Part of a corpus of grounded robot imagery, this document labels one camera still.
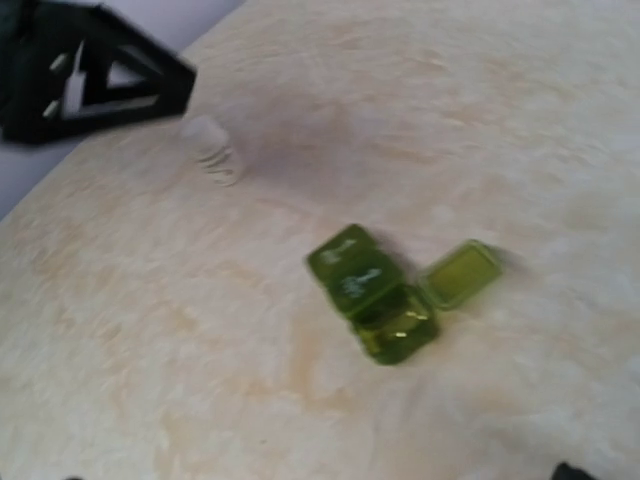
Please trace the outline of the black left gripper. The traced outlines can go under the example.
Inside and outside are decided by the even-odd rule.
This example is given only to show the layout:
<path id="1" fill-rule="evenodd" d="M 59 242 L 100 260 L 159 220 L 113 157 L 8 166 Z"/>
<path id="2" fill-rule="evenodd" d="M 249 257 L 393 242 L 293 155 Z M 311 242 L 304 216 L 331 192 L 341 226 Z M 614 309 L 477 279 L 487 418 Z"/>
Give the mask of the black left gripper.
<path id="1" fill-rule="evenodd" d="M 183 115 L 196 70 L 103 5 L 1 3 L 1 137 L 54 141 Z"/>

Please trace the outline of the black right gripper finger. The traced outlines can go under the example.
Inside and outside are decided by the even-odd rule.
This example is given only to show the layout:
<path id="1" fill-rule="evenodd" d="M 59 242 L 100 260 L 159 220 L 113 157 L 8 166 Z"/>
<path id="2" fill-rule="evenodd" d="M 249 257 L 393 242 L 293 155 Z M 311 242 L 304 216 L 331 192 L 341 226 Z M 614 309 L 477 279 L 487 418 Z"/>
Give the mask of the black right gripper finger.
<path id="1" fill-rule="evenodd" d="M 550 477 L 550 480 L 597 480 L 597 479 L 581 468 L 577 468 L 566 462 L 562 462 L 555 467 Z"/>

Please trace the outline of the small white pill bottle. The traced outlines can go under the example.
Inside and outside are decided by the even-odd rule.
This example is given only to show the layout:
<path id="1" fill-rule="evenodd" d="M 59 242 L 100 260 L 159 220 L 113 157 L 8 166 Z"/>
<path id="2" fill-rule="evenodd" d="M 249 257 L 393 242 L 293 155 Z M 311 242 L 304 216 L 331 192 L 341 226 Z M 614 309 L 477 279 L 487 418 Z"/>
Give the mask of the small white pill bottle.
<path id="1" fill-rule="evenodd" d="M 236 184 L 243 174 L 243 162 L 228 132 L 211 116 L 187 120 L 180 130 L 186 154 L 219 186 Z"/>

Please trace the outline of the green pill organizer box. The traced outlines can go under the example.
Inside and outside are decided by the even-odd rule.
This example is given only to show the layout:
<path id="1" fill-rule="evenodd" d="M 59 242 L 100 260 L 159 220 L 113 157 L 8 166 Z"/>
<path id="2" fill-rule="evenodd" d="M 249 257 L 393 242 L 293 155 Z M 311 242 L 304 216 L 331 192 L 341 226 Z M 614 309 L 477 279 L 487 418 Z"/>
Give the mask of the green pill organizer box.
<path id="1" fill-rule="evenodd" d="M 313 250 L 306 264 L 361 346 L 357 328 L 373 323 L 375 317 L 409 298 L 430 307 L 438 323 L 438 313 L 462 306 L 502 274 L 495 251 L 471 239 L 411 279 L 400 262 L 359 224 L 346 226 Z"/>

